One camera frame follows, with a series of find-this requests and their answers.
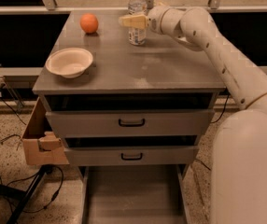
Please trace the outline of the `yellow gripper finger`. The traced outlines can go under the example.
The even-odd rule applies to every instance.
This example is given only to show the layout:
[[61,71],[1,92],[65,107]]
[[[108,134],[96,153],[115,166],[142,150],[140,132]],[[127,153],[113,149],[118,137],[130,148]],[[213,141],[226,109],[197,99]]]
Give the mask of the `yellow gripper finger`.
[[148,27],[148,17],[144,14],[125,15],[119,17],[119,25],[136,29],[146,29]]

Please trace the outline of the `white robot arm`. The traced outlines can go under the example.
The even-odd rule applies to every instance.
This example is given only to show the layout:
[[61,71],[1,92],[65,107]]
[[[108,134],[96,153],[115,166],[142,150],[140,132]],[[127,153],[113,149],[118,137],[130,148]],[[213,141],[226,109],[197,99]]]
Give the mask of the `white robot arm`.
[[205,52],[239,111],[225,119],[214,138],[211,224],[267,224],[267,75],[218,30],[202,7],[157,6],[119,24],[150,28],[189,49]]

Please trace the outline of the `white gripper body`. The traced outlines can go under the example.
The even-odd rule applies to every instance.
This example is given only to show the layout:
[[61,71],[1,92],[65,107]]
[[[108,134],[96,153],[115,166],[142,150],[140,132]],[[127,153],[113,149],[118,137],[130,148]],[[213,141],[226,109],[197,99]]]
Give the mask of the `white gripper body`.
[[151,31],[159,35],[174,33],[173,9],[166,6],[157,6],[148,13],[148,26]]

